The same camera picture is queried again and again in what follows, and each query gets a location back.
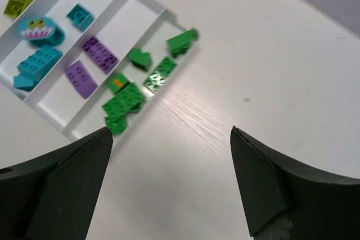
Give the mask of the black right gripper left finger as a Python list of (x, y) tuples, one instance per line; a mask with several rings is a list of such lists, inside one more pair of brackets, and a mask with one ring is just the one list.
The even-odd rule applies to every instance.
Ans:
[(85, 239), (112, 147), (104, 127), (1, 169), (1, 239)]

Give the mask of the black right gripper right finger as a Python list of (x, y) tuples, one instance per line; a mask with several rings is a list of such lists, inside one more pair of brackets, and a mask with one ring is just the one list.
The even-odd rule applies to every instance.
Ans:
[(358, 179), (309, 166), (239, 128), (230, 143), (252, 238), (359, 238)]

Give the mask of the teal small lego cube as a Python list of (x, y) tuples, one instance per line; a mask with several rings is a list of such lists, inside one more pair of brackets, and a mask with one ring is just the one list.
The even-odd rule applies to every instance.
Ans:
[(21, 74), (14, 76), (13, 78), (13, 87), (15, 89), (31, 91), (36, 86), (36, 82), (32, 79), (29, 79)]

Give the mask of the purple arch lego brick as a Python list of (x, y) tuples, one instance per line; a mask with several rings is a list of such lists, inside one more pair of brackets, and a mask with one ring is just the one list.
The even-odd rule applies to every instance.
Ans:
[(80, 94), (81, 97), (87, 99), (96, 90), (98, 85), (93, 80), (81, 60), (77, 60), (66, 68), (65, 75)]

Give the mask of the green lego piece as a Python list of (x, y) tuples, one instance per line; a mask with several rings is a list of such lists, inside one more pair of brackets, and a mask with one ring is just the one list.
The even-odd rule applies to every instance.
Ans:
[(122, 73), (114, 74), (107, 82), (107, 86), (113, 94), (117, 94), (128, 84), (129, 79)]

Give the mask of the teal long lego brick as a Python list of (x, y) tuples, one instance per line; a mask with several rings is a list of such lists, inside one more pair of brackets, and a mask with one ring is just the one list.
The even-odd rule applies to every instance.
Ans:
[(39, 83), (62, 57), (62, 52), (51, 46), (43, 46), (17, 66), (19, 72)]

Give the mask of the teal oval flower lego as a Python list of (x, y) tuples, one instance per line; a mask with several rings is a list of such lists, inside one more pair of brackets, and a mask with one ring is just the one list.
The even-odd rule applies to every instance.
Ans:
[(20, 23), (17, 32), (32, 46), (59, 46), (65, 40), (64, 31), (49, 17), (31, 17)]

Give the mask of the teal small lego brick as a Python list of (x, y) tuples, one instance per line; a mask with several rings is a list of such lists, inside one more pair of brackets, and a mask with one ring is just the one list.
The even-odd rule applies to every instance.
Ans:
[(94, 16), (79, 3), (70, 10), (66, 17), (70, 19), (73, 25), (81, 32), (86, 31), (95, 20)]

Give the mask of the green slanted lego brick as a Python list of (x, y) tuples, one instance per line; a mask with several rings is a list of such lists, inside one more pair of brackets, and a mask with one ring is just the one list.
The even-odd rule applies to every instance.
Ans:
[(185, 31), (175, 37), (172, 37), (166, 41), (170, 55), (177, 58), (180, 55), (185, 54), (191, 47), (191, 45), (199, 38), (199, 32), (196, 28), (192, 28)]

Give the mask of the green small lego cube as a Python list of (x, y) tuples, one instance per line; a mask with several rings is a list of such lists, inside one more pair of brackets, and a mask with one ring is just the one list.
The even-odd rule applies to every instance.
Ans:
[(138, 113), (142, 109), (142, 104), (139, 103), (129, 110), (129, 113)]

